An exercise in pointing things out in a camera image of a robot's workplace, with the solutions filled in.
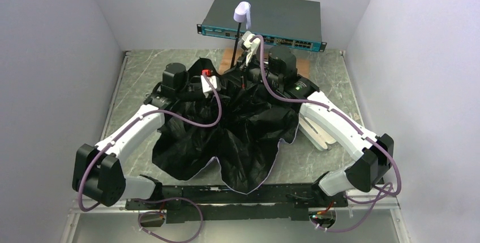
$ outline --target black garment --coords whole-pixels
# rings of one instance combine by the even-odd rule
[[[213,69],[208,59],[189,70],[192,78],[202,69]],[[217,157],[222,180],[235,191],[249,193],[268,176],[278,153],[280,139],[293,142],[298,126],[299,104],[274,99],[262,84],[242,89],[239,72],[218,75],[222,90],[222,118],[211,128],[195,127],[177,118],[162,128],[153,148],[152,161],[178,180],[189,180]],[[177,113],[199,123],[211,123],[218,115],[215,99],[181,103]]]

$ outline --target marble surface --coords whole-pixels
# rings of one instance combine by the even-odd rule
[[[142,105],[145,94],[161,81],[165,66],[172,62],[184,63],[187,68],[199,57],[209,58],[218,68],[223,49],[164,49],[133,50],[127,53],[127,62],[114,100],[106,134],[112,134],[135,114]],[[327,97],[347,115],[361,123],[359,110],[346,72],[345,62],[339,50],[324,53],[293,50],[297,58],[310,61],[310,80],[316,83]],[[146,174],[164,185],[214,185],[222,184],[220,166],[213,161],[188,181],[178,181],[152,164],[152,148],[159,133],[150,135],[129,157],[122,167],[127,175]],[[280,144],[275,165],[267,184],[313,182],[324,172],[348,165],[352,159],[338,144],[328,151],[318,151],[300,132],[293,144]]]

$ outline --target purple cable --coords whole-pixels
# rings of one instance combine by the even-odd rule
[[[326,109],[329,109],[330,106],[328,106],[327,104],[325,103],[320,103],[318,101],[314,101],[314,100],[294,100],[294,99],[286,99],[284,97],[281,97],[277,94],[275,94],[275,92],[272,91],[272,89],[270,88],[270,85],[268,84],[267,82],[267,76],[266,76],[266,73],[265,73],[265,65],[263,63],[264,61],[264,41],[263,41],[263,36],[261,35],[255,35],[254,37],[252,37],[250,39],[250,42],[254,41],[256,38],[260,39],[261,43],[260,43],[260,73],[262,75],[262,81],[263,81],[263,84],[265,85],[265,88],[267,89],[267,91],[270,93],[270,95],[272,95],[275,99],[278,99],[280,101],[284,101],[284,102],[287,102],[287,103],[310,103],[310,104],[315,104],[315,105],[318,105],[318,106],[321,106],[323,108],[326,108]],[[355,131],[357,131],[357,133],[359,135],[363,135],[363,132],[362,130],[357,127],[353,121],[347,117],[346,115],[344,115],[343,113],[341,113],[340,111],[338,111],[337,109],[331,109],[331,112],[334,112],[335,114],[337,114],[338,116],[340,116],[341,118],[343,118],[348,124],[350,124],[350,126],[352,126]],[[400,193],[401,189],[402,189],[402,180],[400,178],[400,172],[398,171],[398,166],[397,164],[395,163],[393,157],[384,149],[382,148],[380,145],[378,145],[376,142],[374,142],[371,138],[367,137],[365,138],[365,140],[367,140],[368,142],[370,142],[373,146],[375,146],[377,149],[379,149],[384,155],[385,157],[387,157],[387,159],[390,161],[390,163],[392,163],[392,166],[393,166],[393,170],[395,172],[395,176],[396,176],[396,179],[397,179],[397,190],[394,191],[394,192],[391,192],[391,191],[385,191],[384,190],[384,187],[383,188],[379,188],[377,186],[374,186],[375,189],[378,189],[380,192],[386,194],[386,195],[390,195],[390,196],[396,196]],[[369,202],[377,202],[379,201],[380,199],[384,198],[384,196],[381,196],[381,197],[377,197],[376,199],[374,200],[371,200]]]
[[[200,124],[200,123],[197,123],[197,122],[194,122],[194,121],[191,121],[191,120],[188,120],[182,116],[180,116],[179,114],[175,114],[173,112],[170,112],[170,111],[167,111],[167,110],[153,110],[153,111],[149,111],[149,112],[146,112],[144,113],[142,116],[143,117],[146,117],[150,114],[157,114],[157,113],[164,113],[164,114],[169,114],[173,117],[176,117],[178,118],[179,120],[182,120],[184,122],[187,122],[189,124],[192,124],[194,126],[197,126],[197,127],[203,127],[203,128],[208,128],[208,127],[213,127],[215,125],[218,124],[218,122],[220,121],[220,118],[222,117],[222,104],[220,102],[220,97],[218,95],[218,92],[215,90],[215,87],[213,86],[212,83],[210,83],[210,81],[206,78],[207,80],[207,83],[208,85],[210,86],[210,88],[212,89],[213,91],[213,94],[215,95],[215,99],[217,100],[217,104],[218,104],[218,117],[217,117],[217,120],[215,120],[215,122],[213,123],[210,123],[210,124]],[[139,122],[141,119],[139,117],[136,117],[134,120],[132,120],[132,122],[130,122],[117,136],[115,136],[112,141],[116,142],[118,141],[129,129],[131,129],[137,122]],[[94,209],[95,207],[97,207],[100,202],[97,202],[95,203],[92,207],[89,207],[89,208],[85,208],[83,206],[83,190],[85,188],[85,183],[87,182],[87,177],[88,175],[90,174],[90,171],[92,170],[93,166],[95,165],[95,163],[99,160],[99,158],[109,149],[112,147],[112,144],[111,143],[108,143],[94,158],[93,160],[90,162],[90,164],[88,165],[87,169],[85,170],[85,173],[83,174],[83,177],[82,177],[82,180],[80,181],[80,186],[78,187],[78,196],[77,196],[77,200],[78,200],[78,207],[80,208],[80,210],[82,210],[83,212],[88,212],[88,211],[91,211],[92,209]]]
[[[194,240],[199,234],[200,234],[200,231],[202,230],[202,227],[203,227],[203,214],[202,214],[202,211],[200,210],[200,207],[198,207],[197,204],[195,204],[193,201],[187,199],[187,198],[181,198],[181,197],[178,197],[178,198],[168,198],[168,199],[162,199],[160,201],[147,201],[145,199],[133,199],[133,201],[141,201],[141,202],[144,202],[144,203],[161,203],[161,202],[167,202],[167,201],[173,201],[173,200],[178,200],[178,199],[181,199],[182,201],[186,201],[186,202],[190,202],[191,204],[193,204],[193,206],[195,206],[195,208],[198,210],[198,213],[200,215],[200,226],[198,227],[198,230],[196,231],[196,233],[190,237],[189,239],[185,240],[185,241],[172,241],[172,240],[168,240],[166,238],[163,238],[159,235],[157,235],[156,233],[153,233],[147,229],[145,229],[143,226],[142,226],[142,223],[141,223],[141,220],[143,218],[143,216],[145,215],[152,215],[152,214],[159,214],[159,212],[157,211],[148,211],[148,212],[145,212],[141,215],[138,216],[138,226],[140,227],[140,229],[142,231],[144,231],[145,233],[153,236],[153,237],[156,237],[157,239],[160,239],[160,240],[163,240],[165,242],[168,242],[168,243],[187,243],[187,242],[190,242],[192,240]]]
[[[388,186],[388,191],[390,191],[390,189],[393,187],[392,183],[391,182],[388,182],[386,183],[385,185],[383,185],[382,189],[385,189],[386,187]],[[355,229],[356,227],[360,226],[366,219],[367,217],[370,215],[370,213],[372,213],[372,210],[374,209],[374,206],[376,204],[377,201],[381,200],[382,197],[380,196],[382,193],[381,192],[378,192],[378,194],[376,195],[376,198],[375,200],[373,200],[372,202],[372,205],[370,206],[370,208],[368,209],[368,211],[365,213],[365,215],[361,218],[361,220],[359,220],[355,225],[353,225],[352,227],[350,228],[346,228],[346,229],[327,229],[327,228],[323,228],[321,226],[317,226],[316,223],[313,222],[313,220],[310,219],[310,222],[315,226],[315,228],[320,228],[326,232],[332,232],[332,233],[344,233],[344,232],[350,232],[351,230]]]

